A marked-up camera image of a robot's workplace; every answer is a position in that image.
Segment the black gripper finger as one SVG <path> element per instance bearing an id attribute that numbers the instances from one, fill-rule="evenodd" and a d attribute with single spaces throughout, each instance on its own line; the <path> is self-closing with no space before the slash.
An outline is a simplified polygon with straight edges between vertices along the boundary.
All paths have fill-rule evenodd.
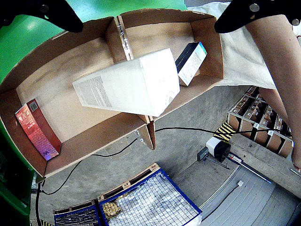
<path id="1" fill-rule="evenodd" d="M 301 22 L 299 0 L 233 0 L 217 19 L 217 33 L 229 33 L 246 24 L 269 16 L 285 15 L 291 25 Z"/>
<path id="2" fill-rule="evenodd" d="M 0 26 L 9 26 L 16 16 L 34 16 L 69 32 L 81 32 L 83 23 L 65 0 L 2 0 Z"/>

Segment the person hand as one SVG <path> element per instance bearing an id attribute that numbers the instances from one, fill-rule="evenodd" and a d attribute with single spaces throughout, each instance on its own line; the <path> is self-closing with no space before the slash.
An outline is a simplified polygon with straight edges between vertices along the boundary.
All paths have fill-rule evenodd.
<path id="1" fill-rule="evenodd" d="M 301 151 L 298 148 L 293 148 L 291 159 L 293 166 L 296 168 L 297 172 L 301 171 Z"/>

